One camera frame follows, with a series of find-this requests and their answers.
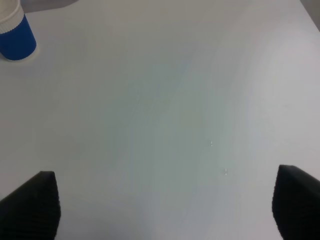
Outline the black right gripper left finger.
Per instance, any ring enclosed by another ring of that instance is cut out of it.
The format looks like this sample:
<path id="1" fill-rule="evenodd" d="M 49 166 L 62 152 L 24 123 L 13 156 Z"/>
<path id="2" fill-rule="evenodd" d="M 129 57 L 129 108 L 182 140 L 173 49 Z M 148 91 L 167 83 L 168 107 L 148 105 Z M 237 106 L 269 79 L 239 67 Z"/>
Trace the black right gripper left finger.
<path id="1" fill-rule="evenodd" d="M 60 219 L 55 173 L 40 171 L 0 201 L 0 238 L 53 240 Z"/>

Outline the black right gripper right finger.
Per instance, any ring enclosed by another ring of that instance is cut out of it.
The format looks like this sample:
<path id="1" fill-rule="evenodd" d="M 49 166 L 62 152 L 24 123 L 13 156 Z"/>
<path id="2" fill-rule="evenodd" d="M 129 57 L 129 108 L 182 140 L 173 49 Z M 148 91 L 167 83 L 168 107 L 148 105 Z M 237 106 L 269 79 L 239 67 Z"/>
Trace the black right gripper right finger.
<path id="1" fill-rule="evenodd" d="M 320 181 L 294 165 L 278 167 L 272 214 L 284 240 L 320 238 Z"/>

